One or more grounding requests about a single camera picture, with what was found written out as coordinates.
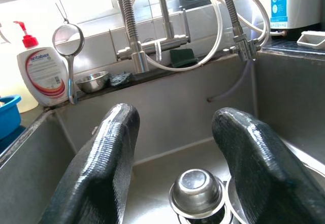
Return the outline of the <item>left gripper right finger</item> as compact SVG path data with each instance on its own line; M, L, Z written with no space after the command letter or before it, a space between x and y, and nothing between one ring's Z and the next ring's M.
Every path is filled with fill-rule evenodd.
M324 190L271 127L225 107L212 119L249 223L324 223Z

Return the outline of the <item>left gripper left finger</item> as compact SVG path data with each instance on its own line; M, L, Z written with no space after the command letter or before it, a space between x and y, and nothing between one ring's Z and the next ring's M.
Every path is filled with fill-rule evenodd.
M113 106L63 174L41 223L122 223L140 128L137 109Z

